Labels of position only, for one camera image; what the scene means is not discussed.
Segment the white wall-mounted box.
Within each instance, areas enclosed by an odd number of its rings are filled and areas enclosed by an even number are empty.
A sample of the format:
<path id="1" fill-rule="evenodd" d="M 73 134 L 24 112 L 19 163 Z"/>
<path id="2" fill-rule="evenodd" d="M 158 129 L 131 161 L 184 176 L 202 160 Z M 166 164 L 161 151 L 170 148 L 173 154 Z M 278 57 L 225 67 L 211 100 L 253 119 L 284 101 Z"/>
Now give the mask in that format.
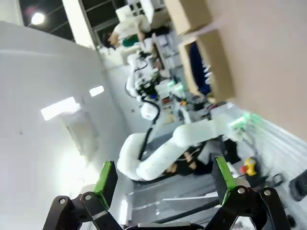
<path id="1" fill-rule="evenodd" d="M 90 114 L 80 109 L 60 117 L 80 154 L 91 162 L 99 149 L 99 133 Z"/>

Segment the yellow red emergency stop button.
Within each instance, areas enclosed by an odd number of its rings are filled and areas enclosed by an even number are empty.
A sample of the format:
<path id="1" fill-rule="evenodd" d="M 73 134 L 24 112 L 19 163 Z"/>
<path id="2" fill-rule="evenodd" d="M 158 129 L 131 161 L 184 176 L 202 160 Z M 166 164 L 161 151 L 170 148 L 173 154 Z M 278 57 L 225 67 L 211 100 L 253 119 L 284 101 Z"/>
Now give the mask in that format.
<path id="1" fill-rule="evenodd" d="M 247 174 L 248 176 L 255 176 L 257 174 L 256 165 L 256 158 L 247 158 L 246 160 L 244 160 L 243 166 L 240 168 L 240 172 Z"/>

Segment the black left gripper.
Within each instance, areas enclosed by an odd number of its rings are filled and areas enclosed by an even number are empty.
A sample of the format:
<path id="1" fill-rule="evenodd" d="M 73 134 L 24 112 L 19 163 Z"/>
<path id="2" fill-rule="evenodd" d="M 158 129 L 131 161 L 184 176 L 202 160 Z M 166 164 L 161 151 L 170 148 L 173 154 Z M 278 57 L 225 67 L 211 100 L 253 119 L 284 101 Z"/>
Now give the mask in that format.
<path id="1" fill-rule="evenodd" d="M 160 80 L 158 77 L 153 77 L 149 80 L 142 78 L 136 81 L 135 90 L 140 96 L 158 96 L 155 86 L 157 86 L 159 83 Z"/>

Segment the small black object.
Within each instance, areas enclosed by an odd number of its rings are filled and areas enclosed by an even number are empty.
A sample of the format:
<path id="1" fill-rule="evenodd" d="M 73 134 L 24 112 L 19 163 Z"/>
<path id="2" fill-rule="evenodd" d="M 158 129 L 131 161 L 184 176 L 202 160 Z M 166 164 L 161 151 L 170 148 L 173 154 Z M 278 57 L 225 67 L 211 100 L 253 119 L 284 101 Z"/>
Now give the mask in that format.
<path id="1" fill-rule="evenodd" d="M 292 199 L 297 202 L 307 196 L 307 169 L 290 181 L 289 191 Z"/>

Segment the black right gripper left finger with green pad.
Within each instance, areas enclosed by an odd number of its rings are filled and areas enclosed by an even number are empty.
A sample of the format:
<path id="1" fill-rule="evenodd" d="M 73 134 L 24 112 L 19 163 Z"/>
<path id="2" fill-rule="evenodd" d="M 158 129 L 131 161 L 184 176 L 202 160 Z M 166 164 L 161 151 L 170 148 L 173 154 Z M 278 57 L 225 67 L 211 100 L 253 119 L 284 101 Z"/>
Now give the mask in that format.
<path id="1" fill-rule="evenodd" d="M 92 222 L 97 230 L 122 230 L 110 214 L 118 175 L 113 161 L 106 161 L 93 191 L 76 198 L 55 197 L 49 209 L 45 230 L 80 230 L 83 223 Z"/>

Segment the person in white shirt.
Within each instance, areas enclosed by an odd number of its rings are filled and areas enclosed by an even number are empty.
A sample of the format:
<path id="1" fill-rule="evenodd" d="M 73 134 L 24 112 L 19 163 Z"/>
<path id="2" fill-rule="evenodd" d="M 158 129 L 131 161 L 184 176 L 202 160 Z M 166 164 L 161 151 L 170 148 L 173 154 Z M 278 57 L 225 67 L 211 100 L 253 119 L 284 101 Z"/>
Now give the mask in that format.
<path id="1" fill-rule="evenodd" d="M 136 35 L 141 41 L 145 35 L 151 31 L 151 25 L 147 17 L 143 14 L 127 17 L 119 22 L 111 33 L 104 33 L 102 44 L 106 48 L 116 49 L 122 41 Z"/>

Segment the open brown cardboard box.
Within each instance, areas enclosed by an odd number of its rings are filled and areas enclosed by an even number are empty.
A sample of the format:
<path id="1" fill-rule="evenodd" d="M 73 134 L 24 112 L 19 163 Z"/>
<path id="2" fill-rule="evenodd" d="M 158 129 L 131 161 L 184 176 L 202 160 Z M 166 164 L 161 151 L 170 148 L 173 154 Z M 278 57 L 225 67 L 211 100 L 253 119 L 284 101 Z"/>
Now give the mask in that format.
<path id="1" fill-rule="evenodd" d="M 190 57 L 193 44 L 198 48 L 201 57 L 200 67 L 205 66 L 205 70 L 209 72 L 207 75 L 209 89 L 201 89 L 196 83 L 196 74 L 192 71 Z M 188 38 L 178 45 L 178 49 L 189 92 L 195 95 L 206 95 L 208 101 L 213 104 L 225 102 L 235 96 L 229 61 L 218 30 Z"/>

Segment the closed brown cardboard box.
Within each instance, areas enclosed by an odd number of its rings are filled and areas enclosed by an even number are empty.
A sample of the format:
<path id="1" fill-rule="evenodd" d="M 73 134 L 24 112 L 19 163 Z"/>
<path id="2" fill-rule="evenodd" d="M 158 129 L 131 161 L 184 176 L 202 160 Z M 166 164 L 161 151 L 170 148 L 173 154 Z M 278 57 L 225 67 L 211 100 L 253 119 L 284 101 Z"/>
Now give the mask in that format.
<path id="1" fill-rule="evenodd" d="M 179 36 L 195 32 L 213 21 L 206 0 L 165 0 L 164 2 Z"/>

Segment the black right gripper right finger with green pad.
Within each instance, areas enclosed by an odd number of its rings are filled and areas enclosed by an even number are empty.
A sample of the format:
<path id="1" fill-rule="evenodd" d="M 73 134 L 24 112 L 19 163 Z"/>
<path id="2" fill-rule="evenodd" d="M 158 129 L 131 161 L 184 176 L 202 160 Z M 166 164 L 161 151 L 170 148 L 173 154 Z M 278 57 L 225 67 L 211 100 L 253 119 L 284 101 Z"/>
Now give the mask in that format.
<path id="1" fill-rule="evenodd" d="M 213 160 L 212 178 L 221 207 L 204 230 L 231 230 L 239 217 L 248 217 L 256 230 L 290 230 L 287 215 L 277 191 L 265 187 L 255 191 L 239 185 L 224 157 Z"/>

